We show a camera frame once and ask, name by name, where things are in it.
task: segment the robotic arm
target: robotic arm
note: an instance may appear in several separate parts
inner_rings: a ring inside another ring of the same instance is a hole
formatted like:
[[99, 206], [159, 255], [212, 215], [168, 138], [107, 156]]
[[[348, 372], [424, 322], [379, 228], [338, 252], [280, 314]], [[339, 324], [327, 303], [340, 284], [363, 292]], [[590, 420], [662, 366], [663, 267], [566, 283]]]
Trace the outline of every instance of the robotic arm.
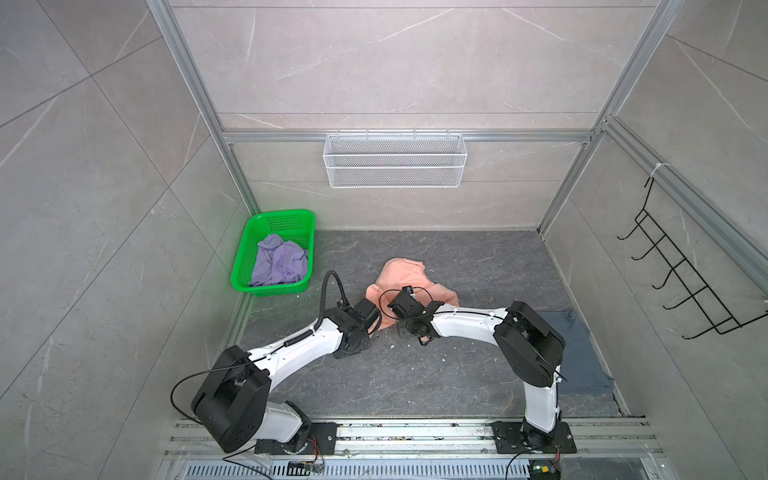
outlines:
[[[459, 309], [443, 302], [423, 306], [413, 298], [412, 288], [404, 287], [389, 308], [422, 345], [442, 336], [463, 336], [499, 346], [525, 382], [523, 436], [533, 449], [551, 445], [560, 422], [559, 379], [554, 376], [565, 342], [528, 305], [514, 302], [493, 310]], [[277, 342], [247, 353], [238, 346], [224, 350], [194, 397], [194, 414], [226, 453], [252, 437], [301, 452], [311, 421], [290, 402], [269, 402], [269, 393], [321, 356], [341, 359], [369, 349], [368, 331], [380, 315], [366, 299], [352, 307], [345, 298], [324, 311], [322, 322]]]

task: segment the clothing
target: clothing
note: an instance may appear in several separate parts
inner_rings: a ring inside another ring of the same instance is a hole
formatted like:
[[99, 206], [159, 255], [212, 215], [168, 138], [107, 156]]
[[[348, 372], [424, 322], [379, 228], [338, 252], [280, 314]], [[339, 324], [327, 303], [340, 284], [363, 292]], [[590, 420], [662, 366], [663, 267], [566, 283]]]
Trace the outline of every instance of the clothing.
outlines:
[[306, 276], [309, 270], [309, 252], [292, 241], [283, 241], [272, 233], [259, 242], [256, 264], [250, 286], [295, 283]]
[[[410, 285], [421, 287], [414, 289], [413, 293], [415, 294], [415, 298], [422, 305], [429, 303], [429, 296], [431, 295], [432, 299], [435, 301], [458, 306], [458, 297], [456, 296], [456, 293], [453, 292], [453, 290], [448, 290], [439, 283], [432, 283], [424, 273], [424, 269], [424, 263], [408, 260], [407, 258], [393, 258], [384, 264], [384, 268], [379, 274], [376, 283], [369, 286], [366, 290], [366, 298], [373, 302], [373, 304], [382, 312], [382, 325], [379, 329], [385, 329], [396, 323], [394, 319], [387, 316], [395, 316], [387, 305], [394, 300], [397, 293], [404, 286]], [[396, 291], [384, 293], [390, 289]]]

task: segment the pink cloth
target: pink cloth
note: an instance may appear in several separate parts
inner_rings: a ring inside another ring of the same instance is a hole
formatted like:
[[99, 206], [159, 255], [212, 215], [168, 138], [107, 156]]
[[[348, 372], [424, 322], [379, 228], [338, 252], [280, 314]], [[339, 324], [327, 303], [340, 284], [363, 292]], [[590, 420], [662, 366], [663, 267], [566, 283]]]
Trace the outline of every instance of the pink cloth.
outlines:
[[366, 298], [382, 311], [382, 325], [379, 329], [385, 329], [396, 323], [394, 319], [387, 316], [395, 316], [387, 305], [395, 298], [398, 292], [387, 292], [384, 294], [384, 297], [382, 297], [382, 293], [387, 290], [400, 290], [408, 285], [421, 287], [413, 290], [413, 293], [422, 305], [429, 303], [429, 295], [432, 295], [435, 301], [458, 306], [458, 297], [453, 290], [448, 290], [439, 283], [432, 283], [427, 278], [424, 273], [424, 263], [408, 260], [407, 258], [393, 258], [385, 263], [376, 283], [369, 286], [366, 290]]

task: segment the black mounting plate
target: black mounting plate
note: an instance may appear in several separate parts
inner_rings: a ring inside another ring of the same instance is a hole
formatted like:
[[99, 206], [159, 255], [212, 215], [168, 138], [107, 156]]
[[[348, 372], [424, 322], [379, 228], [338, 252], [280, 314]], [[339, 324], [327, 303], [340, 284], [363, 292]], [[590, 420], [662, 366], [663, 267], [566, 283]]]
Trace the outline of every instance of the black mounting plate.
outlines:
[[[530, 450], [525, 444], [522, 432], [523, 422], [493, 422], [493, 439], [498, 453], [526, 453]], [[554, 431], [554, 441], [551, 446], [545, 446], [538, 451], [543, 453], [576, 453], [576, 444], [571, 434], [571, 427], [566, 422], [558, 422]]]
[[[310, 435], [314, 435], [317, 439], [317, 446], [320, 449], [320, 453], [323, 455], [333, 455], [336, 450], [336, 429], [339, 428], [338, 423], [313, 423], [310, 425]], [[280, 446], [280, 443], [276, 440], [262, 440], [256, 443], [253, 448], [254, 453], [268, 453], [270, 455], [286, 455], [286, 451]], [[314, 455], [314, 449], [312, 442], [307, 442], [304, 446], [304, 450], [299, 452], [302, 455]]]

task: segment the purple cloth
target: purple cloth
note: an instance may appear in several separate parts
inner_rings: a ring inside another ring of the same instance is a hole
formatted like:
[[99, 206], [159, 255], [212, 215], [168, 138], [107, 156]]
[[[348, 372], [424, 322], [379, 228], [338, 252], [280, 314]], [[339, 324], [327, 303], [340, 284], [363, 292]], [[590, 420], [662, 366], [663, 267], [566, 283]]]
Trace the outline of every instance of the purple cloth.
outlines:
[[295, 242], [284, 242], [277, 233], [259, 242], [250, 286], [295, 283], [306, 276], [309, 252]]

